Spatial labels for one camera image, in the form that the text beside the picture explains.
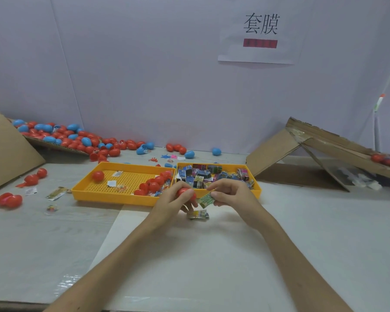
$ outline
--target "table surface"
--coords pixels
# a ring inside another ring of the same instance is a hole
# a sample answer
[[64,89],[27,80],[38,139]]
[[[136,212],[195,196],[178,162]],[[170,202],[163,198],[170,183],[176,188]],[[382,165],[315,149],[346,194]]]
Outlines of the table surface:
[[[156,157],[164,165],[165,153],[162,148],[143,156],[124,151],[110,161],[156,165],[148,161]],[[54,301],[88,271],[122,207],[77,202],[70,194],[48,201],[47,194],[58,186],[72,188],[96,163],[62,152],[42,154],[48,176],[37,185],[38,193],[24,197],[16,210],[0,209],[0,301]],[[244,164],[245,156],[196,151],[196,161]],[[14,187],[21,180],[0,194],[23,195],[24,189]],[[375,192],[350,186],[351,193],[345,193],[262,186],[264,199],[272,202],[266,208],[355,312],[366,310],[361,299],[367,294],[377,310],[390,311],[390,188]],[[46,215],[50,204],[58,211]]]

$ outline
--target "yellow tray compartment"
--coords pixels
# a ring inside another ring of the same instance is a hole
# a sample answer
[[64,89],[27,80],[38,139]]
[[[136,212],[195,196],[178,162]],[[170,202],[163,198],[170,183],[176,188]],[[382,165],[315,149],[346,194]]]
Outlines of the yellow tray compartment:
[[[194,162],[194,163],[192,163],[192,162],[179,162],[179,163],[177,163],[177,169],[178,170],[182,169],[183,167],[185,167],[187,165],[192,165],[192,167],[193,167],[196,164],[206,165],[207,167],[209,165],[222,166],[222,170],[226,171],[226,172],[229,172],[229,173],[236,173],[238,168],[245,168],[247,170],[247,172],[248,172],[248,175],[249,175],[250,179],[254,180],[254,185],[253,185],[253,189],[251,190],[251,192],[254,194],[254,196],[256,198],[259,198],[260,195],[261,195],[261,188],[260,188],[259,184],[257,184],[256,179],[254,178],[253,174],[251,174],[251,172],[248,169],[247,165],[242,165],[242,164],[212,164],[212,163],[197,163],[197,162]],[[176,175],[173,178],[172,184],[174,184],[175,182],[176,182]],[[206,190],[206,189],[195,189],[194,188],[194,190],[195,190],[197,198],[204,197],[206,194],[209,193],[209,191]]]
[[[103,181],[96,183],[92,179],[92,174],[95,171],[104,172]],[[123,171],[121,176],[112,176],[117,171]],[[159,197],[134,196],[132,194],[136,189],[139,189],[141,183],[145,183],[148,179],[155,178],[165,171],[170,171],[175,179],[176,170],[171,167],[101,162],[72,188],[72,194],[76,200],[154,206]],[[108,187],[107,181],[109,180],[116,180],[117,185],[124,185],[127,189],[119,192],[116,187]]]

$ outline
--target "forearm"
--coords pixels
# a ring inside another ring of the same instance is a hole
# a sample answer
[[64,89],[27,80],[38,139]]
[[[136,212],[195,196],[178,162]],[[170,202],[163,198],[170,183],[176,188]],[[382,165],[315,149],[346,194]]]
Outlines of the forearm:
[[109,256],[65,291],[46,312],[99,312],[134,264],[152,228],[142,223]]
[[267,211],[259,232],[277,263],[299,312],[352,312]]

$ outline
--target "right hand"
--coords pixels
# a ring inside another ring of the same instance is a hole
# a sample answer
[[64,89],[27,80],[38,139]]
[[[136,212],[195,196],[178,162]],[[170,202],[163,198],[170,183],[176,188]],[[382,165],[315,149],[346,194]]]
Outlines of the right hand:
[[263,223],[267,212],[244,182],[223,178],[213,182],[207,190],[214,190],[211,196],[215,206],[233,207],[250,227],[258,229]]

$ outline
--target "white paper slip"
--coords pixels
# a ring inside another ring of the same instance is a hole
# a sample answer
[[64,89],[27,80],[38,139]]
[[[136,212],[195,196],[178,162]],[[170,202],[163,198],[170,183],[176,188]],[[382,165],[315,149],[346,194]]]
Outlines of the white paper slip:
[[36,194],[37,192],[38,192],[38,189],[35,186],[33,188],[26,189],[26,193],[24,195],[25,196],[29,196],[29,195],[32,195],[32,194]]
[[123,172],[123,171],[117,171],[117,172],[115,172],[115,173],[113,174],[113,177],[119,177],[119,176],[121,176],[122,172]]

